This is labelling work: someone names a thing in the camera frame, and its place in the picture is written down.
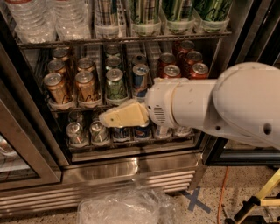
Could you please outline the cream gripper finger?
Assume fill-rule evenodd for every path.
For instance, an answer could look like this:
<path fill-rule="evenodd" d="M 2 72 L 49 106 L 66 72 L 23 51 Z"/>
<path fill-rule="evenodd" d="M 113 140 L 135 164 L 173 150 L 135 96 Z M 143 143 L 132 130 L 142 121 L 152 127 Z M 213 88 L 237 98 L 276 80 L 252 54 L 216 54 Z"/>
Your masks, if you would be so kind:
<path fill-rule="evenodd" d="M 131 99 L 101 113 L 99 119 L 104 126 L 109 128 L 133 127 L 146 124 L 149 115 L 143 103 Z"/>

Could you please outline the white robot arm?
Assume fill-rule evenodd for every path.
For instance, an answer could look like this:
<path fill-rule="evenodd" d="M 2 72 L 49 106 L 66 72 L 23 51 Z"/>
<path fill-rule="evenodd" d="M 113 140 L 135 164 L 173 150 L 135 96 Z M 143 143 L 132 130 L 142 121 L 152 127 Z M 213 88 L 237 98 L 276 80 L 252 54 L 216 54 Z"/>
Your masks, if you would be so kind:
<path fill-rule="evenodd" d="M 109 128 L 151 120 L 190 127 L 256 147 L 280 149 L 280 70 L 256 62 L 231 66 L 217 79 L 156 78 L 145 101 L 128 100 L 99 115 Z"/>

